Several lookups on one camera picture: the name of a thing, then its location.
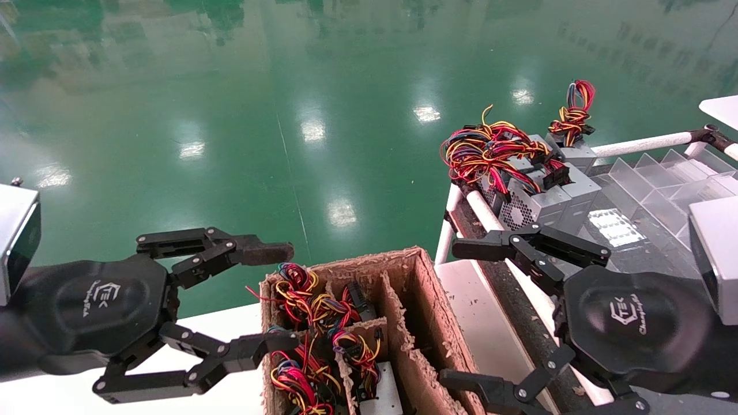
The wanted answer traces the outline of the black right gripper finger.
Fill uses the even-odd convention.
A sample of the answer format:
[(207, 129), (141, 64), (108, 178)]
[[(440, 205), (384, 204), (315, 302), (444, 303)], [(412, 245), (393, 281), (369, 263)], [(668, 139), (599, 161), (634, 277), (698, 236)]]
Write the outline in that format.
[(479, 262), (508, 259), (549, 296), (562, 294), (565, 278), (551, 257), (580, 268), (606, 266), (611, 257), (604, 246), (543, 224), (528, 224), (516, 231), (488, 231), (482, 239), (454, 239), (451, 253)]
[[(549, 356), (545, 365), (538, 366), (529, 373), (521, 384), (514, 384), (500, 376), (451, 369), (441, 370), (440, 384), (450, 390), (476, 394), (487, 413), (551, 414), (533, 402), (574, 360), (574, 349), (564, 345)], [(649, 414), (650, 407), (646, 400), (625, 384), (616, 386), (612, 393), (613, 402), (575, 410), (569, 414)]]

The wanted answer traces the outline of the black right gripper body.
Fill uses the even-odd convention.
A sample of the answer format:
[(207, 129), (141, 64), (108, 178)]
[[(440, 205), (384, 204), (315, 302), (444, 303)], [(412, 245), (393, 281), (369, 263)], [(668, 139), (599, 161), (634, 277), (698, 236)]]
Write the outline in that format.
[(722, 391), (722, 323), (697, 280), (588, 266), (562, 284), (555, 320), (572, 366), (596, 386)]

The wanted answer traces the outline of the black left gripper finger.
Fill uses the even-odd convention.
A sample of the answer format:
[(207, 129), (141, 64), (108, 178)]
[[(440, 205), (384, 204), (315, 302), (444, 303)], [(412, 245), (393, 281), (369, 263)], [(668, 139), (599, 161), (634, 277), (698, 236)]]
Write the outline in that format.
[[(110, 404), (202, 395), (228, 375), (256, 370), (267, 354), (290, 351), (298, 344), (297, 335), (291, 331), (250, 334), (223, 342), (166, 322), (155, 333), (112, 357), (93, 392)], [(153, 357), (163, 346), (197, 357), (200, 362), (187, 371), (127, 374), (129, 368)]]
[(232, 235), (218, 228), (150, 233), (137, 239), (137, 253), (153, 259), (178, 258), (170, 276), (174, 285), (189, 289), (233, 266), (266, 266), (290, 262), (290, 242), (265, 243), (256, 235)]

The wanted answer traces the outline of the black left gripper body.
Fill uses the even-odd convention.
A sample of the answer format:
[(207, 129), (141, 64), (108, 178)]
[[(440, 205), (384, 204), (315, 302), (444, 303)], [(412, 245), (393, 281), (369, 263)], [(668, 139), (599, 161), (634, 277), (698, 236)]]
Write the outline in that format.
[(12, 295), (12, 375), (76, 375), (177, 317), (168, 270), (147, 256), (29, 268)]

